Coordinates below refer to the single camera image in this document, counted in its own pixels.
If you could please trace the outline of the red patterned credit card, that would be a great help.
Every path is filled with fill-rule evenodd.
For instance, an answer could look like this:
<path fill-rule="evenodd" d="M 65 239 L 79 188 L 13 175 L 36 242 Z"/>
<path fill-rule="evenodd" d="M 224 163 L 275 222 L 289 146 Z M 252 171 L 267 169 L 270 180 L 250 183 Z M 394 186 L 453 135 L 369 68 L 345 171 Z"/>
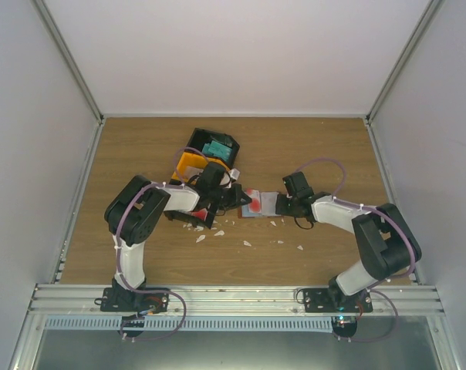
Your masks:
<path fill-rule="evenodd" d="M 248 205 L 248 211 L 252 214 L 260 214 L 262 212 L 261 193 L 259 190 L 247 189 L 245 193 L 252 200 Z"/>

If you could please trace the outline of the brown leather card holder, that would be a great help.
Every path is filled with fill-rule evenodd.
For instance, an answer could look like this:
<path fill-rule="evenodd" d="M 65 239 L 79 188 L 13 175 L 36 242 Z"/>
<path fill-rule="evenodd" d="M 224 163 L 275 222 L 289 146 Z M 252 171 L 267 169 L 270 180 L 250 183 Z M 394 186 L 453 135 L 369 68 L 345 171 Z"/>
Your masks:
<path fill-rule="evenodd" d="M 260 191 L 262 212 L 260 214 L 252 214 L 248 211 L 247 205 L 240 207 L 238 217 L 241 219 L 254 219 L 254 218 L 282 218 L 282 216 L 275 213 L 275 202 L 279 192 Z"/>

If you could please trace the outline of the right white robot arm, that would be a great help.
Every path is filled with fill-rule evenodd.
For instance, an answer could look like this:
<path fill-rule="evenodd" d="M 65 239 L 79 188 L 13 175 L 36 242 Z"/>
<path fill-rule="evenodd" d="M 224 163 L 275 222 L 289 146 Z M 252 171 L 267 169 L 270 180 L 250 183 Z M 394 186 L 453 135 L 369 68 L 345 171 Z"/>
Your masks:
<path fill-rule="evenodd" d="M 338 312 L 355 303 L 355 295 L 391 278 L 414 273 L 420 246 L 398 207 L 351 203 L 328 193 L 297 198 L 279 194 L 275 212 L 311 225 L 328 224 L 351 233 L 360 256 L 353 266 L 329 281 L 328 303 Z"/>

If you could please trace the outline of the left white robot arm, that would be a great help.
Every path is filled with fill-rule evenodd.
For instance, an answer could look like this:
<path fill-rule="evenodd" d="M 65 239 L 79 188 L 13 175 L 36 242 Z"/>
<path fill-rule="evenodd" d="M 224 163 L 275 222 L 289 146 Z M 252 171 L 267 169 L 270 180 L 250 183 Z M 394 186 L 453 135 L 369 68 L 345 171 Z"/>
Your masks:
<path fill-rule="evenodd" d="M 165 212 L 185 216 L 205 210 L 214 217 L 249 205 L 252 198 L 221 164 L 209 162 L 205 168 L 181 184 L 158 183 L 136 175 L 120 191 L 104 213 L 116 250 L 114 280 L 122 287 L 119 303 L 128 311 L 143 307 L 145 293 L 144 246 Z"/>

